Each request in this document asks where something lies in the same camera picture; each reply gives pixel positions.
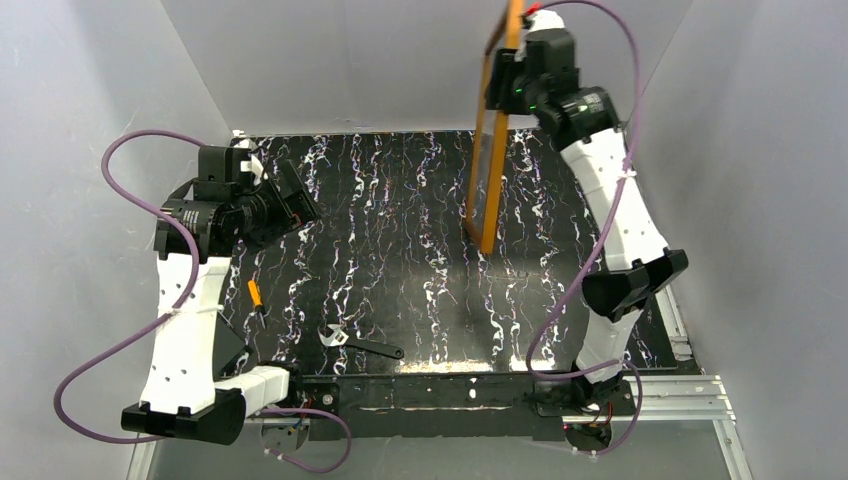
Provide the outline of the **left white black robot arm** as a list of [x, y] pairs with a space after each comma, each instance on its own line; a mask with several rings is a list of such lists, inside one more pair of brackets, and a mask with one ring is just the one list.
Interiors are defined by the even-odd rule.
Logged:
[[224, 280], [234, 251], [258, 253], [319, 219], [292, 161], [265, 169], [247, 148], [203, 146], [198, 173], [160, 208], [154, 250], [158, 312], [149, 374], [126, 431], [230, 445], [247, 417], [284, 400], [290, 373], [257, 366], [216, 380], [214, 343]]

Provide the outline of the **wooden picture frame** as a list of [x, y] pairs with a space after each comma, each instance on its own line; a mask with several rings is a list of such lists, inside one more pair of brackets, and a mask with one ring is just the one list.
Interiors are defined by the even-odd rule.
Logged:
[[505, 3], [482, 56], [464, 219], [466, 232], [482, 254], [489, 254], [494, 249], [508, 133], [508, 116], [486, 108], [486, 90], [493, 73], [496, 51], [501, 47], [518, 46], [524, 7], [525, 3], [520, 0]]

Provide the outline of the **yellow handled screwdriver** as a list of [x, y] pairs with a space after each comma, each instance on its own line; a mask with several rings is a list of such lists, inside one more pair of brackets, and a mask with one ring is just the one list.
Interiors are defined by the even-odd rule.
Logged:
[[251, 280], [248, 281], [248, 291], [249, 291], [251, 302], [252, 302], [252, 305], [253, 305], [254, 316], [260, 322], [261, 327], [263, 329], [266, 329], [267, 328], [267, 322], [266, 322], [267, 312], [266, 312], [266, 308], [265, 308], [263, 298], [262, 298], [262, 295], [261, 295], [261, 290], [259, 288], [258, 283], [255, 280], [251, 279]]

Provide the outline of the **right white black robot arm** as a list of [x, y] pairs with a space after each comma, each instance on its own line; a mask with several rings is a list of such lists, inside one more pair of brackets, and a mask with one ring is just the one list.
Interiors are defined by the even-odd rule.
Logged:
[[603, 265], [577, 282], [589, 308], [582, 347], [564, 378], [566, 399], [586, 407], [620, 385], [628, 341], [656, 294], [689, 265], [658, 231], [627, 165], [625, 131], [608, 92], [583, 87], [575, 41], [564, 28], [528, 33], [496, 52], [486, 105], [532, 115], [574, 174], [600, 233]]

